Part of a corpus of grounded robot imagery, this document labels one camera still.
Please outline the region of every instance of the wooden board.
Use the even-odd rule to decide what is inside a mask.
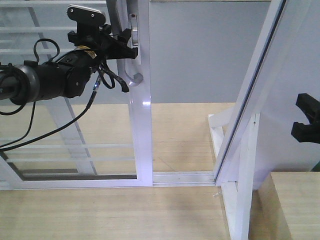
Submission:
[[[273,240],[319,239],[320,173],[272,172],[259,194]]]
[[[228,240],[219,187],[0,191],[3,240]]]

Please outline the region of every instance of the gray wall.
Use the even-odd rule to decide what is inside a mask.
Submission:
[[[269,2],[152,2],[152,102],[235,102],[268,7]]]

